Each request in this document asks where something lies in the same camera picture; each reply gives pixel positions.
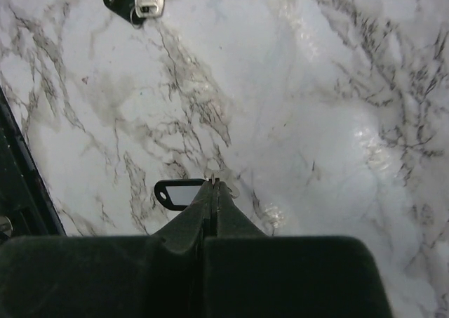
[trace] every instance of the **key fob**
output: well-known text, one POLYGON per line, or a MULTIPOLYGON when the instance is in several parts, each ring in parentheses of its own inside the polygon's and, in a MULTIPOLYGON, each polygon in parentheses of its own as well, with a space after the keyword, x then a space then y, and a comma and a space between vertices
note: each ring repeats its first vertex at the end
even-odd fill
POLYGON ((135 28, 142 26, 145 18, 139 18, 135 13, 135 0, 103 0, 105 6, 118 16, 132 24, 135 28))

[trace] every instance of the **metal bolt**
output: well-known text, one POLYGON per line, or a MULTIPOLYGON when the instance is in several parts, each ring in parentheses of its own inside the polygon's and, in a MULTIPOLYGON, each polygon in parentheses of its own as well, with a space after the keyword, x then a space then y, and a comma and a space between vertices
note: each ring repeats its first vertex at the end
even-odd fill
POLYGON ((13 225, 6 216, 0 216, 0 232, 3 232, 7 237, 13 235, 13 225))

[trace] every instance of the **screw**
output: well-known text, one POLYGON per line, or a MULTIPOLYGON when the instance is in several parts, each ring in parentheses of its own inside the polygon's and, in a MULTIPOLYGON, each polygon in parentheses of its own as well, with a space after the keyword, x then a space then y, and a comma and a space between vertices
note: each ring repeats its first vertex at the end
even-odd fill
POLYGON ((13 225, 6 216, 0 216, 0 232, 3 232, 7 237, 13 235, 13 225))

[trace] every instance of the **marble surface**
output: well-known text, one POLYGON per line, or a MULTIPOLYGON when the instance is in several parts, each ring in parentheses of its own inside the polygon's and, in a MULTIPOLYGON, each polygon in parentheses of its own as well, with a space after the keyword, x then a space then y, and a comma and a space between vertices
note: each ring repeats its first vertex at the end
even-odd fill
POLYGON ((0 85, 68 234, 151 234, 230 169, 267 234, 348 234, 395 317, 449 317, 449 0, 0 0, 0 85))

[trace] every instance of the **key head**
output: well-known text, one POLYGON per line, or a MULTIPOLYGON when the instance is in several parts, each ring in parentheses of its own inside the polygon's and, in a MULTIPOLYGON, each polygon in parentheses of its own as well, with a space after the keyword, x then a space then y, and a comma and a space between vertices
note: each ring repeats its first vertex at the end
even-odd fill
POLYGON ((162 15, 164 0, 135 0, 135 13, 139 18, 157 18, 162 15))

